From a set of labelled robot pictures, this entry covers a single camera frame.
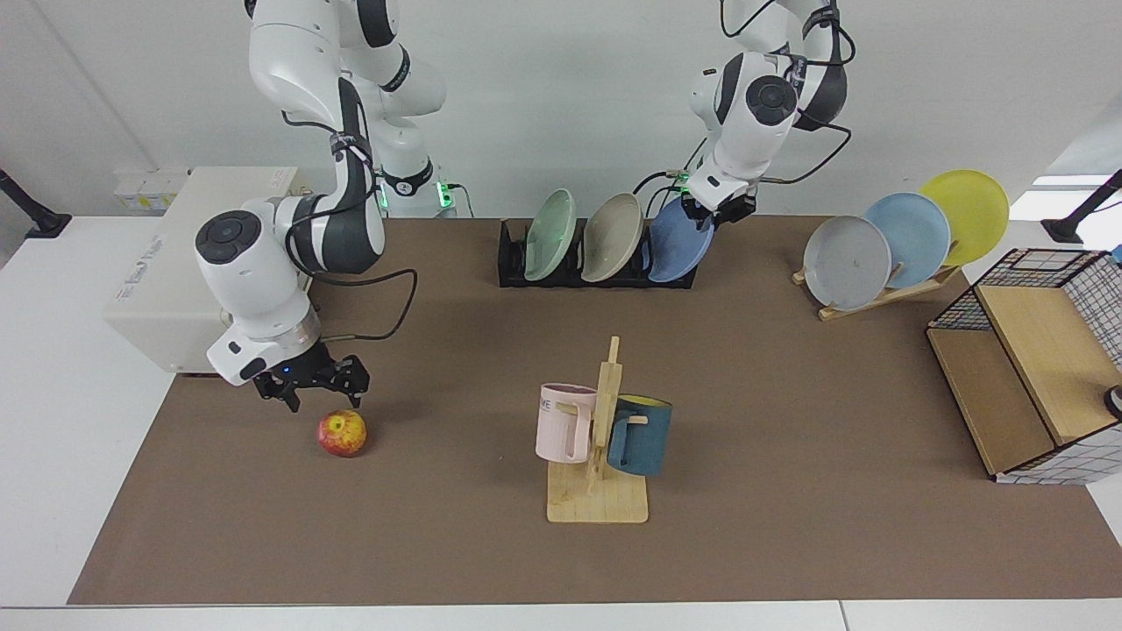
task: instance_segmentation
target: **apple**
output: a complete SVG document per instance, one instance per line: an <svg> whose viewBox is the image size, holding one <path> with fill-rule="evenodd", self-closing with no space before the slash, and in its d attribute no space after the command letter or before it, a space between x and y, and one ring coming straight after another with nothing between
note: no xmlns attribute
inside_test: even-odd
<svg viewBox="0 0 1122 631"><path fill-rule="evenodd" d="M337 410L323 417L315 438L328 454L350 458L366 443L366 422L355 410Z"/></svg>

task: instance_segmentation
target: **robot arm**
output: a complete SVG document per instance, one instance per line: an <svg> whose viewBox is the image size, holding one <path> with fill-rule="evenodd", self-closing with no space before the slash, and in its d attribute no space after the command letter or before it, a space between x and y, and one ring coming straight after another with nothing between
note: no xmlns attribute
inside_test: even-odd
<svg viewBox="0 0 1122 631"><path fill-rule="evenodd" d="M206 356L231 384L251 379L261 396L282 399L293 411L301 387L342 392L357 406L369 376L355 356L332 359L297 268L310 275L361 274L378 260L385 232L374 195L377 165L368 115L385 122L388 112L435 111L443 103L443 84L417 75L422 66L411 64L395 43L393 2L259 0L247 1L247 9L254 18L254 83L289 124L330 132L337 186L327 195L250 200L200 229L195 250L203 277L232 316ZM357 67L348 68L346 60ZM356 84L373 85L369 109ZM414 158L416 147L411 147ZM395 147L386 145L381 157L396 158ZM435 196L430 205L439 207Z"/></svg>
<svg viewBox="0 0 1122 631"><path fill-rule="evenodd" d="M726 34L748 51L723 71L705 71L690 101L709 149L691 170L683 205L690 217L712 216L718 225L754 212L756 186L791 128L812 131L833 121L846 97L835 0L748 2L738 12L746 26ZM791 54L792 16L806 55Z"/></svg>

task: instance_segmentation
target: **wooden mug holder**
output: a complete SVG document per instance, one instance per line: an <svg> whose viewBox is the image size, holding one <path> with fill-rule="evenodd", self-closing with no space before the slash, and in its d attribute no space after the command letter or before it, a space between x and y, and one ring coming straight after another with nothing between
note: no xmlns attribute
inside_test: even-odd
<svg viewBox="0 0 1122 631"><path fill-rule="evenodd" d="M588 461L549 464L545 516L552 523L643 523L650 516L646 478L614 469L607 461L623 379L618 354L619 338L613 337L608 360L600 363ZM627 422L645 423L646 418L632 417Z"/></svg>

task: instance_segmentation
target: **wooden shelf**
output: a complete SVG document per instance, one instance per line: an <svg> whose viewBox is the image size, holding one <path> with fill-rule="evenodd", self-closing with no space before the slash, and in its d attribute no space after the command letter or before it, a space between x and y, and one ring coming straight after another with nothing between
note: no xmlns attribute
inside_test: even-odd
<svg viewBox="0 0 1122 631"><path fill-rule="evenodd" d="M1122 375L1061 289L981 285L978 298L1056 445L1114 424Z"/></svg>
<svg viewBox="0 0 1122 631"><path fill-rule="evenodd" d="M1056 448L993 331L928 329L927 337L990 475Z"/></svg>

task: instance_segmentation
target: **beige plate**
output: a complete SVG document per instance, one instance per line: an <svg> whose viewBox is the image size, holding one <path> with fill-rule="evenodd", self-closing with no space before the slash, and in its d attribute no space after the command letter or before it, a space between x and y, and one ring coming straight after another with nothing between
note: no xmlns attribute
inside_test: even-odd
<svg viewBox="0 0 1122 631"><path fill-rule="evenodd" d="M643 211L631 193L618 194L596 211L585 226L586 283L599 283L623 269L643 236Z"/></svg>

